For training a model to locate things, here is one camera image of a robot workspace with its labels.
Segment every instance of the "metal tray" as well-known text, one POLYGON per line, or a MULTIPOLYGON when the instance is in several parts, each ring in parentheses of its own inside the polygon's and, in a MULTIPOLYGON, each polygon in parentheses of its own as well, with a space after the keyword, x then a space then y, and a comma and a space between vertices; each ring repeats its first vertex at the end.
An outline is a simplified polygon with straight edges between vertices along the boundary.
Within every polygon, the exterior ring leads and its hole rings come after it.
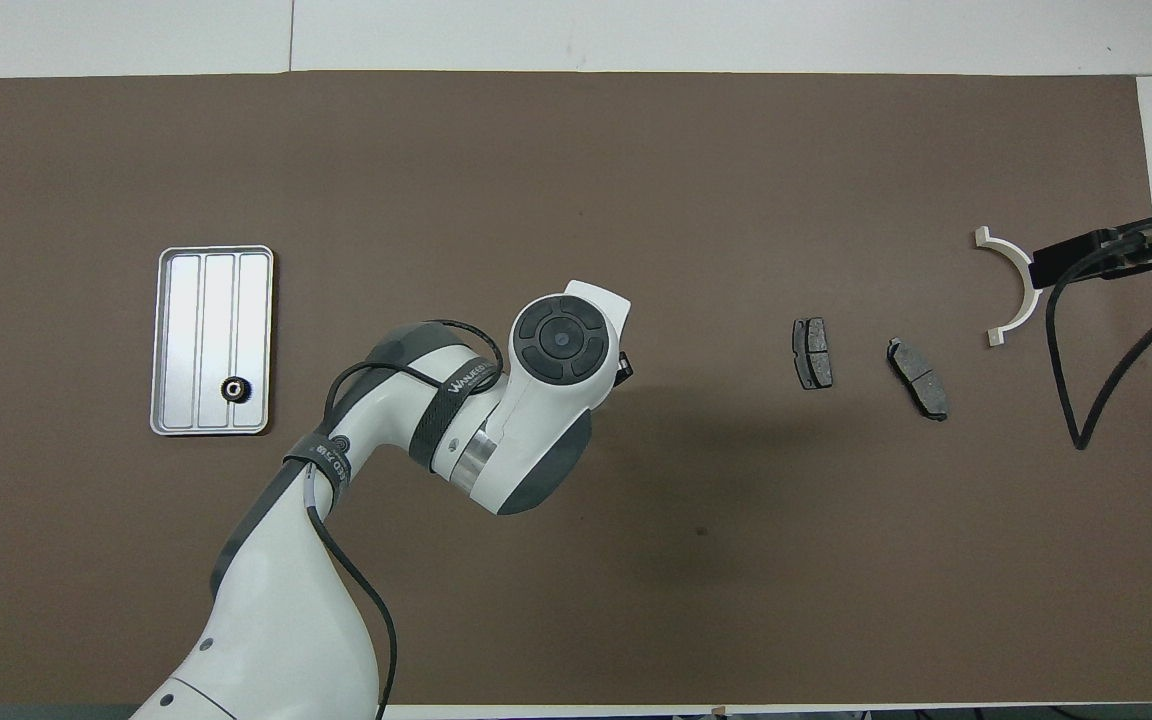
POLYGON ((265 429, 273 306, 274 252, 268 247, 162 251, 150 396, 156 433, 255 434, 265 429), (247 400, 221 395, 230 378, 250 382, 247 400))

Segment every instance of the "control button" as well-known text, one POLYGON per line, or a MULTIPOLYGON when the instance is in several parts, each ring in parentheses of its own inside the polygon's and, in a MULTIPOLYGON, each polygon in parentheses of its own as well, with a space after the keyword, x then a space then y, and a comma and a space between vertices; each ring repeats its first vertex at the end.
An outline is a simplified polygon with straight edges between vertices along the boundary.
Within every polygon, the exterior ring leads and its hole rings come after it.
POLYGON ((545 324, 540 325, 540 348, 550 357, 566 361, 579 353, 583 344, 585 344, 585 333, 581 332, 579 323, 566 314, 559 314, 558 318, 545 320, 545 324))
POLYGON ((539 373, 552 379, 552 381, 561 381, 563 379, 563 366, 558 364, 558 361, 540 355, 540 350, 535 346, 522 348, 522 361, 524 361, 526 369, 531 370, 532 373, 539 373))
POLYGON ((563 313, 575 314, 586 329, 596 331, 602 327, 602 313, 599 313, 598 306, 590 305, 589 302, 579 297, 564 295, 558 302, 558 309, 562 310, 563 313))
POLYGON ((518 338, 533 338, 536 325, 539 325, 540 320, 548 318, 551 314, 554 314, 553 302, 541 300, 532 306, 528 306, 525 313, 518 319, 518 338))
POLYGON ((573 373, 577 378, 588 376, 591 370, 602 364, 602 356, 607 355, 607 343, 602 338, 590 338, 585 351, 581 353, 577 359, 573 359, 573 373))

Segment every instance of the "circular button pad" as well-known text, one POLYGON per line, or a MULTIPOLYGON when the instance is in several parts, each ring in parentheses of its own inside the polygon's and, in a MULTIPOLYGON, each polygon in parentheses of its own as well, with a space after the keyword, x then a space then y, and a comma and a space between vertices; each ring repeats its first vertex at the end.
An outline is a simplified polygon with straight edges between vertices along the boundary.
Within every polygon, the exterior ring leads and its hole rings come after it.
POLYGON ((518 316, 513 344, 531 377, 570 386, 584 381, 607 359, 607 323, 598 306, 579 297, 544 297, 518 316))

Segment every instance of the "round center button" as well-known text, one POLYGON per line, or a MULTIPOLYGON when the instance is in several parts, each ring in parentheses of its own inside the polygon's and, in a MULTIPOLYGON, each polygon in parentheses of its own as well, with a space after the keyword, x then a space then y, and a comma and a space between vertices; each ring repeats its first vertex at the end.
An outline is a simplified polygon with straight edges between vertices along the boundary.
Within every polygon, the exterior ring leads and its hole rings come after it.
POLYGON ((540 348, 550 357, 566 361, 579 353, 584 346, 585 332, 581 331, 579 323, 571 318, 560 314, 540 325, 540 348))

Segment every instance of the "velcro strap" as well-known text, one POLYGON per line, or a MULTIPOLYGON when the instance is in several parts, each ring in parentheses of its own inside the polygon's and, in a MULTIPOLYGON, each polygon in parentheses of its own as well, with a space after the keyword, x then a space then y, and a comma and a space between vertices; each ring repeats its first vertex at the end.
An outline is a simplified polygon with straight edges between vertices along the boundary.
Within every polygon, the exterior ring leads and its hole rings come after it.
POLYGON ((349 458, 324 433, 311 432, 302 437, 291 450, 283 455, 283 462, 288 460, 303 460, 314 464, 314 468, 321 470, 332 483, 333 497, 338 494, 340 487, 348 486, 353 475, 349 471, 349 458))
POLYGON ((407 444, 407 455, 411 460, 420 462, 431 473, 434 471, 434 452, 438 450, 439 441, 442 441, 444 433, 456 419, 461 407, 470 397, 470 392, 479 387, 479 382, 485 382, 495 372, 495 364, 485 357, 472 357, 461 369, 448 376, 447 381, 439 386, 438 392, 425 406, 425 414, 416 423, 416 432, 412 432, 411 442, 407 444))

